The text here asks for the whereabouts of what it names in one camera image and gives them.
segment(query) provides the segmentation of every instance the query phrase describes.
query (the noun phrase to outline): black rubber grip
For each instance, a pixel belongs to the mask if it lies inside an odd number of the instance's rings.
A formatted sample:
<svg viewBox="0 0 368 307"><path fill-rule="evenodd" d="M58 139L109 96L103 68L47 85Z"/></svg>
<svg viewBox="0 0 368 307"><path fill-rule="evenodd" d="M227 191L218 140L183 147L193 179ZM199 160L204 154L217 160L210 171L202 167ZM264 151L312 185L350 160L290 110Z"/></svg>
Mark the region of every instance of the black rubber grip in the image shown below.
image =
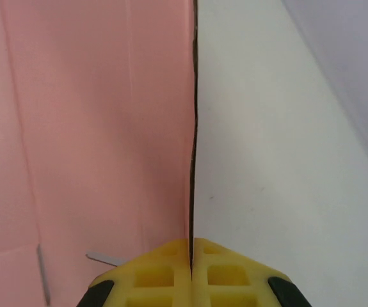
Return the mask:
<svg viewBox="0 0 368 307"><path fill-rule="evenodd" d="M280 277L270 277L268 283L282 307L312 307L294 283Z"/></svg>
<svg viewBox="0 0 368 307"><path fill-rule="evenodd" d="M104 280L87 290L77 307L103 307L114 286L114 281Z"/></svg>

